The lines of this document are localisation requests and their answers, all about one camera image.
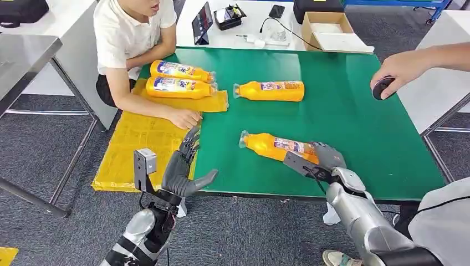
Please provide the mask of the person's right hand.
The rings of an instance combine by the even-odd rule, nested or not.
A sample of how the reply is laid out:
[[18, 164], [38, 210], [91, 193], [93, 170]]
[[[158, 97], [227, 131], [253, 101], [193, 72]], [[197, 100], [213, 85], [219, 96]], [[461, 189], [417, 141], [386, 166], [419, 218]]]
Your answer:
[[203, 119], [200, 112], [190, 109], [171, 109], [167, 119], [183, 130], [192, 129]]

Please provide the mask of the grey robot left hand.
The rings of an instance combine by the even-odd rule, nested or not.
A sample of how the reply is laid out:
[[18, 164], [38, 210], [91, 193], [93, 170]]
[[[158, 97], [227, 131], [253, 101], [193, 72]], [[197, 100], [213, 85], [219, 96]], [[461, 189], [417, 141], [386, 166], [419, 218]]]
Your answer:
[[218, 170], [196, 180], [189, 179], [190, 168], [199, 149], [200, 127], [194, 126], [182, 140], [178, 150], [174, 151], [165, 169], [161, 188], [179, 197], [190, 196], [210, 185], [218, 176]]

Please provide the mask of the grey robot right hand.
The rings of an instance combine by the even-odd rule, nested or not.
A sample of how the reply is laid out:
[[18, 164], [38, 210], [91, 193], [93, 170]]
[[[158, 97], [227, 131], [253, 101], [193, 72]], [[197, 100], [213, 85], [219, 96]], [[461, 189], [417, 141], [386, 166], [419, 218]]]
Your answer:
[[318, 182], [331, 184], [338, 181], [339, 178], [333, 176], [332, 171], [335, 167], [346, 168], [342, 154], [322, 142], [309, 142], [307, 147], [313, 149], [313, 155], [317, 157], [316, 161], [305, 159], [299, 154], [288, 151], [283, 163], [302, 176]]

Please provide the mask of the person's hand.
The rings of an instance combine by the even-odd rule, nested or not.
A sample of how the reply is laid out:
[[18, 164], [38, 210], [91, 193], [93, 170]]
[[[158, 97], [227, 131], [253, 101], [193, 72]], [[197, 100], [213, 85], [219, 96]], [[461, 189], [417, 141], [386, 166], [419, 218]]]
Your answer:
[[413, 71], [408, 67], [412, 60], [413, 51], [394, 54], [384, 60], [370, 83], [372, 95], [376, 100], [393, 96], [413, 78]]

